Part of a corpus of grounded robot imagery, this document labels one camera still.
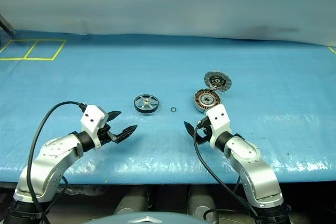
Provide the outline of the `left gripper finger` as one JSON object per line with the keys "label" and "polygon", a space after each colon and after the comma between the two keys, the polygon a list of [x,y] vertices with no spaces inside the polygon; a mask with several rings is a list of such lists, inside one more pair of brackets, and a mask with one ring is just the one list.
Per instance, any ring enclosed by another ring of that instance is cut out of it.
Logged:
{"label": "left gripper finger", "polygon": [[137,127],[137,125],[132,125],[125,128],[121,133],[116,135],[116,140],[114,142],[119,144],[120,142],[124,141],[137,129]]}
{"label": "left gripper finger", "polygon": [[109,121],[115,119],[120,114],[121,114],[121,111],[111,111],[111,112],[108,112],[108,118],[107,118],[106,122],[109,122]]}

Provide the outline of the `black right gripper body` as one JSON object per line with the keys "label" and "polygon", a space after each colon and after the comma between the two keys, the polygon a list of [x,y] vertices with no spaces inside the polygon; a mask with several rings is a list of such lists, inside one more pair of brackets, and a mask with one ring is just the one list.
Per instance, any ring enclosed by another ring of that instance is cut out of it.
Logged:
{"label": "black right gripper body", "polygon": [[[195,129],[195,140],[198,145],[209,142],[212,137],[211,122],[209,117],[201,119]],[[198,130],[203,130],[204,136],[198,134]]]}

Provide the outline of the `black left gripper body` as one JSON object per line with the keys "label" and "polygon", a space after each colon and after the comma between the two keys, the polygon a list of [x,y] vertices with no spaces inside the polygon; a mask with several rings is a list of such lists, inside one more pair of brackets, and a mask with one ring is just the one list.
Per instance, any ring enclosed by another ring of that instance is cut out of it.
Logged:
{"label": "black left gripper body", "polygon": [[98,139],[100,141],[101,146],[109,142],[115,142],[117,140],[117,137],[110,132],[110,129],[111,126],[105,124],[102,128],[98,130]]}

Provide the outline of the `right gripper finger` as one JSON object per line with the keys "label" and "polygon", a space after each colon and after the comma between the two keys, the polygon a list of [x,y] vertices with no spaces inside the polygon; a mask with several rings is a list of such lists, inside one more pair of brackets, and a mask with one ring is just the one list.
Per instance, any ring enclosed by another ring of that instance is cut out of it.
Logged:
{"label": "right gripper finger", "polygon": [[194,128],[190,123],[184,121],[184,126],[185,126],[185,128],[186,128],[187,133],[188,133],[190,136],[194,136],[195,133],[197,133],[197,132],[195,131],[195,128]]}

